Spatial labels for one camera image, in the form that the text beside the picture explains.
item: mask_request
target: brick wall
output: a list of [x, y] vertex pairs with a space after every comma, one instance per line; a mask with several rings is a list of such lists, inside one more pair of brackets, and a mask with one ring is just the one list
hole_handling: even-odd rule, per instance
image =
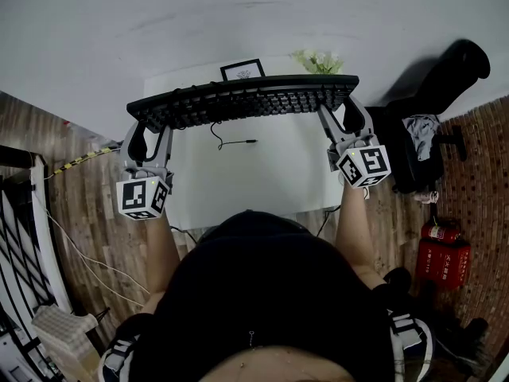
[[465, 286], [443, 291], [438, 304], [452, 306], [462, 325], [488, 321], [486, 346], [496, 355], [509, 336], [509, 96], [442, 123], [442, 132], [453, 125], [463, 130], [468, 160], [442, 145], [438, 215], [460, 221], [472, 255]]

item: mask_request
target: white wall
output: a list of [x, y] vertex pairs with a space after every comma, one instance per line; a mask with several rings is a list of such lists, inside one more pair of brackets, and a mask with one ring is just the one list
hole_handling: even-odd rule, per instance
[[467, 37], [492, 75], [447, 116], [509, 92], [509, 0], [0, 0], [0, 13], [0, 90], [116, 139], [146, 78], [300, 48], [338, 52], [368, 104]]

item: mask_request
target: white cube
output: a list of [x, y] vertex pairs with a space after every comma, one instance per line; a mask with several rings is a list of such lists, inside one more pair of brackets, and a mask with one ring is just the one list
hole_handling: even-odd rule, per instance
[[354, 188], [378, 184], [390, 174], [385, 146], [347, 149], [341, 155], [337, 166]]
[[119, 212], [132, 220], [161, 216], [169, 187], [160, 177], [136, 178], [117, 182]]

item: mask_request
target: black chair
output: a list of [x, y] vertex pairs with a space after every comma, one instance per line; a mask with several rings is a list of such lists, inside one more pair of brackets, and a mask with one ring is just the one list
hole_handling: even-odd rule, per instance
[[456, 145], [461, 161], [467, 158], [461, 128], [454, 126], [453, 135], [437, 134], [433, 138], [428, 160], [418, 161], [414, 143], [402, 119], [443, 113], [461, 93], [489, 74], [486, 53], [473, 42], [460, 40], [438, 60], [414, 96], [394, 100], [385, 107], [367, 108], [380, 144], [387, 148], [396, 181], [394, 189], [400, 193], [423, 191], [429, 185], [434, 189], [434, 182], [444, 173], [440, 143]]

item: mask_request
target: black cable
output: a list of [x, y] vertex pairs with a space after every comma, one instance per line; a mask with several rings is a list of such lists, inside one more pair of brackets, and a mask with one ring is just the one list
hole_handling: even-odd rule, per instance
[[194, 244], [195, 244], [195, 245], [196, 245], [196, 244], [198, 244], [198, 243], [196, 242], [196, 239], [194, 239], [194, 236], [192, 236], [192, 235], [191, 235], [191, 233], [190, 233], [189, 231], [186, 231], [186, 230], [184, 230], [184, 229], [177, 228], [176, 226], [171, 226], [171, 225], [170, 225], [169, 227], [170, 227], [171, 229], [175, 229], [176, 231], [178, 231], [178, 232], [180, 232], [180, 233], [184, 233], [184, 234], [186, 234], [186, 233], [187, 233], [187, 234], [188, 234], [188, 236], [189, 236], [189, 237], [192, 239], [192, 241], [194, 242]]
[[325, 211], [325, 219], [324, 223], [320, 226], [320, 229], [318, 229], [317, 237], [320, 236], [322, 229], [324, 228], [325, 224], [327, 224], [328, 218], [335, 212], [339, 211], [341, 208], [341, 205], [339, 205], [337, 208], [333, 209], [332, 211]]
[[236, 143], [256, 143], [258, 140], [254, 140], [253, 138], [252, 139], [249, 139], [249, 140], [242, 140], [240, 142], [223, 142], [223, 139], [218, 136], [216, 133], [214, 133], [214, 125], [216, 124], [221, 124], [222, 122], [214, 122], [211, 126], [210, 126], [210, 132], [215, 135], [220, 141], [221, 141], [221, 144], [219, 144], [217, 146], [217, 150], [221, 150], [223, 148], [224, 145], [226, 144], [236, 144]]

